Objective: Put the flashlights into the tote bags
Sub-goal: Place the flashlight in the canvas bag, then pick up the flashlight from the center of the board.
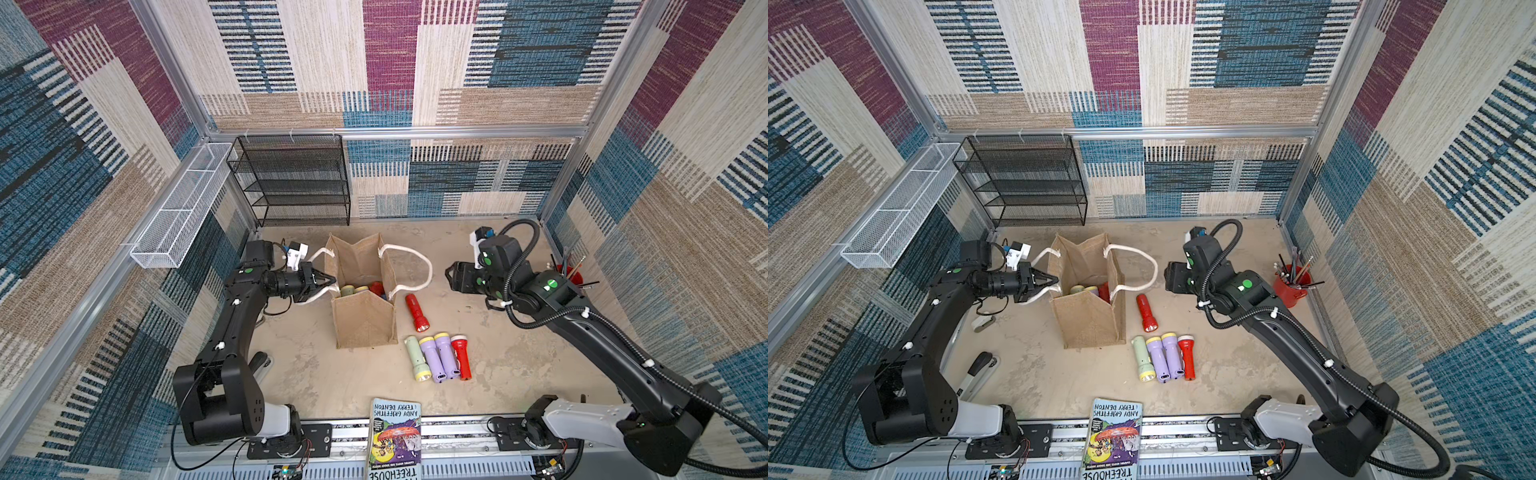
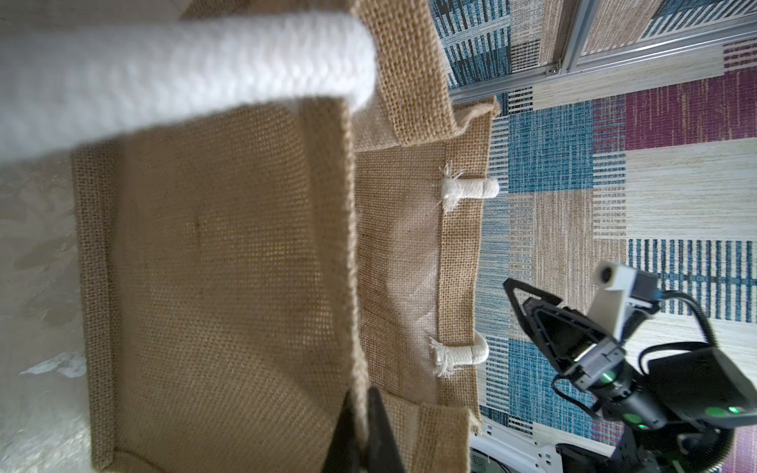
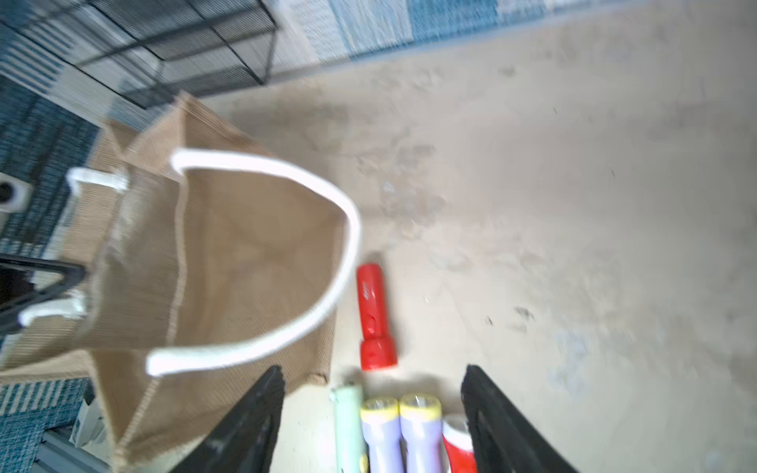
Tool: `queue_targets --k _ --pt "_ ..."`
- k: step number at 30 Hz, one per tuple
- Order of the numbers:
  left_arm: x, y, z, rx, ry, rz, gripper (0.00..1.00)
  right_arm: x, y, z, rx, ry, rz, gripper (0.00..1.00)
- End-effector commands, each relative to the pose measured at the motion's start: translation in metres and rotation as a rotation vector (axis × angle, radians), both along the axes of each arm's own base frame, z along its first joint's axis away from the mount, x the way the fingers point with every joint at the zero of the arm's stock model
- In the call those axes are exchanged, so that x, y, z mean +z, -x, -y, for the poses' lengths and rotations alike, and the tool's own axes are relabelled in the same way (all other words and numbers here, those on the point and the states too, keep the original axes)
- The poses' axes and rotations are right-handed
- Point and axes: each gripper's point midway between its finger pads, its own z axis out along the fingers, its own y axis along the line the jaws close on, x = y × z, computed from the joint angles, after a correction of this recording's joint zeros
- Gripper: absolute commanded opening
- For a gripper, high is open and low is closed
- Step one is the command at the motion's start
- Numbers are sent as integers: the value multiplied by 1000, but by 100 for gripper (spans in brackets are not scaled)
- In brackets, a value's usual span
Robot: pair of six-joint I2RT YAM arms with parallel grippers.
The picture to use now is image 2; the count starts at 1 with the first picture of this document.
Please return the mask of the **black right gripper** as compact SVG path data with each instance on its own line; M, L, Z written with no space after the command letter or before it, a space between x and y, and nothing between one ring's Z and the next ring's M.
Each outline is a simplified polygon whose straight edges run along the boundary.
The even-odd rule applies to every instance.
M655 408L656 398L646 380L626 361L622 343L562 299L522 281L503 284L520 329L554 368L557 380L567 380L597 398L601 408ZM516 293L529 298L522 304Z

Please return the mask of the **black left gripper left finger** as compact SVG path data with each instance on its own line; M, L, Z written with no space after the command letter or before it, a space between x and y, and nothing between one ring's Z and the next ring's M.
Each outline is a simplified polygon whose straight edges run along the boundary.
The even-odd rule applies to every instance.
M347 392L321 472L360 473L367 471L364 453L359 447L355 433L351 393Z

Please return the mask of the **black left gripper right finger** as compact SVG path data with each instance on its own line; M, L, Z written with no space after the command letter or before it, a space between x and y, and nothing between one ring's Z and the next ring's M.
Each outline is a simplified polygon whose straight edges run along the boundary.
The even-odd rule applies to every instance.
M405 473L390 418L384 408L380 390L376 387L371 387L368 391L368 427L363 469L368 473Z

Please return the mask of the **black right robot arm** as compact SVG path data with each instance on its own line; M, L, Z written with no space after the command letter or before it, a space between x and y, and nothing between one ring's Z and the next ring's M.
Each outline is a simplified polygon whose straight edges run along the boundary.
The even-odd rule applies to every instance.
M680 291L662 290L658 277L633 273L622 282L604 268L595 302L600 315L614 315L607 329L561 298L508 279L504 290L518 324L556 374L595 398L593 406L564 400L595 420L620 423L623 436L612 455L567 443L556 445L566 472L713 472L721 467L741 427L756 423L756 388L719 348L701 305ZM670 342L641 352L656 359L633 367L626 344L664 304L689 307L703 338Z

